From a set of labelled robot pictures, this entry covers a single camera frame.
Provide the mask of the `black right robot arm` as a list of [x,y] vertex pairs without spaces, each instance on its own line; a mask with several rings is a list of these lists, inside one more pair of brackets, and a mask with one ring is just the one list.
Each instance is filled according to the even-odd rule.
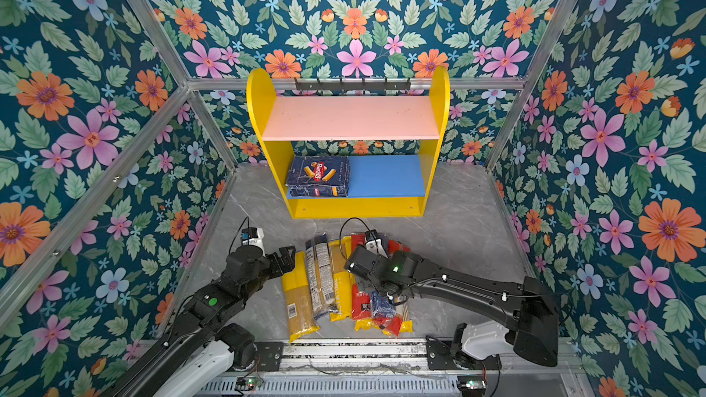
[[483,325],[461,331],[461,352],[475,360],[512,351],[542,367],[558,365],[560,306],[538,279],[525,277],[522,283],[485,279],[413,252],[385,257],[364,246],[353,250],[345,268],[390,298],[418,295],[488,318]]

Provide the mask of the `red clear labelled spaghetti bag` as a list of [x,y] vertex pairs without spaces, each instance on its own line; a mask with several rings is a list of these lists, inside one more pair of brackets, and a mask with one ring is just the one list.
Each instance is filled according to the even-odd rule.
[[[398,252],[409,252],[410,248],[399,241],[390,240],[388,242],[388,254],[392,257]],[[412,334],[414,323],[411,319],[408,306],[406,304],[395,306],[395,317],[384,328],[386,336],[400,336],[400,334]]]

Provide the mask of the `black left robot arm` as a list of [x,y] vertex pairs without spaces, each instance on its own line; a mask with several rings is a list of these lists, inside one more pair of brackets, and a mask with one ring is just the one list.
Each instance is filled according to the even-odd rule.
[[272,254],[243,244],[226,258],[220,277],[186,301],[171,327],[105,396],[194,396],[228,369],[257,364],[254,336],[231,319],[265,283],[295,268],[296,249]]

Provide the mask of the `blue Barilla rigatoni bag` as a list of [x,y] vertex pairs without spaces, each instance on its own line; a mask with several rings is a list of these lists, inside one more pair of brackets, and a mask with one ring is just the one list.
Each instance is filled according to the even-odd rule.
[[349,179],[347,156],[295,156],[285,185],[295,198],[345,198]]

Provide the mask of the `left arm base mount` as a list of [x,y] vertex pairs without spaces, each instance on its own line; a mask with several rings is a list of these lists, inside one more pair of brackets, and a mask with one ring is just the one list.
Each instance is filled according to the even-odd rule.
[[232,323],[220,332],[220,340],[233,355],[233,371],[278,371],[285,344],[279,341],[257,341],[248,330]]

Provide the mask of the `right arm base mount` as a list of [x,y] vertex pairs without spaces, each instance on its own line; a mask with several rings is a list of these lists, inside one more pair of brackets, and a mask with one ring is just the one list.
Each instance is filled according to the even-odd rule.
[[463,332],[467,329],[466,323],[457,325],[452,339],[439,339],[435,336],[426,336],[426,350],[428,368],[431,371],[481,371],[490,369],[500,371],[502,362],[498,355],[486,358],[475,358],[461,348]]

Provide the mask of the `blue Barilla spaghetti box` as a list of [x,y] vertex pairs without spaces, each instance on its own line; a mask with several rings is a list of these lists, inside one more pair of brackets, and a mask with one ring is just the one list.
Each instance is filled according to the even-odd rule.
[[372,292],[370,295],[371,301],[371,318],[378,321],[389,321],[396,316],[396,309],[387,295],[379,292]]

